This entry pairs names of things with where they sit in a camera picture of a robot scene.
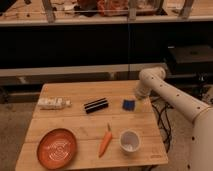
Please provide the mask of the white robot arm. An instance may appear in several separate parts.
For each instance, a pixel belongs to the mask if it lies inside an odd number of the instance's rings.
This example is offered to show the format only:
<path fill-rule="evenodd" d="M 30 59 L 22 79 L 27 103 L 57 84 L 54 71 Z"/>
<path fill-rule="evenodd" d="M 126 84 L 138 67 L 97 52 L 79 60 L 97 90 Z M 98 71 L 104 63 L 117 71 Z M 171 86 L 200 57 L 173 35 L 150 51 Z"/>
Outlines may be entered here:
<path fill-rule="evenodd" d="M 181 91 L 164 81 L 162 67 L 142 69 L 135 88 L 137 99 L 148 97 L 154 90 L 192 124 L 189 171 L 213 171 L 213 106 Z"/>

